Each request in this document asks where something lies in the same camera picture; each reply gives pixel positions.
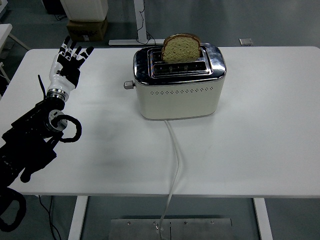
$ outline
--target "bread crust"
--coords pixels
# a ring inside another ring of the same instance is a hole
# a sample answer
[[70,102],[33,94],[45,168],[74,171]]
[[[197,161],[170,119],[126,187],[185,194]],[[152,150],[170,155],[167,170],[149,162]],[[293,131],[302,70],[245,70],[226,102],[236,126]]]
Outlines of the bread crust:
[[198,57],[200,57],[200,55],[201,55],[201,49],[200,49],[200,42],[201,41],[200,41],[200,38],[197,35],[192,34],[192,33],[177,33],[177,34],[173,34],[173,35],[167,37],[163,41],[163,47],[161,49],[161,58],[162,58],[162,60],[164,62],[166,62],[164,60],[164,54],[165,54],[165,51],[166,51],[166,46],[168,45],[169,41],[174,40],[176,38],[191,38],[191,39],[195,40],[197,42],[197,45],[198,45],[197,46],[198,51],[199,51],[199,56]]

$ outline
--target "toaster lever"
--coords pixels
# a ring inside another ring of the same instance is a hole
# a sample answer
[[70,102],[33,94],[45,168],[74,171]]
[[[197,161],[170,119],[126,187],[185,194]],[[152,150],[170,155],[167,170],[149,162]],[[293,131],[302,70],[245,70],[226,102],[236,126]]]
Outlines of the toaster lever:
[[124,89],[134,89],[135,86],[134,81],[125,81],[123,84]]

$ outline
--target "bread slice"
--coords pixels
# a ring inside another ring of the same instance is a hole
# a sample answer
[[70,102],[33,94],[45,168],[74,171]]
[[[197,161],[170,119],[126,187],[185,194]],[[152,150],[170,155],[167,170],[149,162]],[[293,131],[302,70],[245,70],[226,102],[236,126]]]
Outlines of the bread slice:
[[162,61],[166,63],[193,62],[200,56],[200,39],[194,34],[174,34],[167,37],[163,42],[161,57]]

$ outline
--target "ventilation holes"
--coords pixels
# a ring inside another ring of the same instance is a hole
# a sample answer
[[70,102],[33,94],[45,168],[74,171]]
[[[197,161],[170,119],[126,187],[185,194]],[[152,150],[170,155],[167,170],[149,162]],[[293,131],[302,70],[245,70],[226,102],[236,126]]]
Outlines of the ventilation holes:
[[169,94],[192,94],[198,92],[205,92],[205,91],[212,91],[214,89],[213,86],[211,87],[201,87],[201,88],[191,88],[186,90],[172,90],[172,91],[151,91],[151,95],[169,95]]

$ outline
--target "robotic arm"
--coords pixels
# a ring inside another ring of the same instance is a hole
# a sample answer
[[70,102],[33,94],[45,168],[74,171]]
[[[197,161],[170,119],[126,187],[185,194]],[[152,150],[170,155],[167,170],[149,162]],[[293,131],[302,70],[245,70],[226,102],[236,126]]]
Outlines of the robotic arm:
[[[94,48],[89,47],[80,53],[82,50],[80,46],[74,50],[76,42],[72,42],[68,48],[69,41],[68,36],[53,60],[49,74],[51,84],[46,93],[40,76],[38,76],[43,91],[43,100],[13,122],[12,128],[2,136],[5,144],[0,148],[0,216],[13,200],[17,200],[20,204],[20,210],[14,223],[7,225],[0,218],[2,231],[10,232],[17,228],[26,213],[24,197],[8,186],[23,169],[20,180],[23,183],[29,182],[34,172],[45,168],[57,157],[54,147],[59,141],[71,143],[77,141],[81,136],[80,122],[72,116],[65,115],[62,110],[70,92],[78,85],[81,65]],[[62,138],[68,121],[75,124],[76,134],[72,138]]]

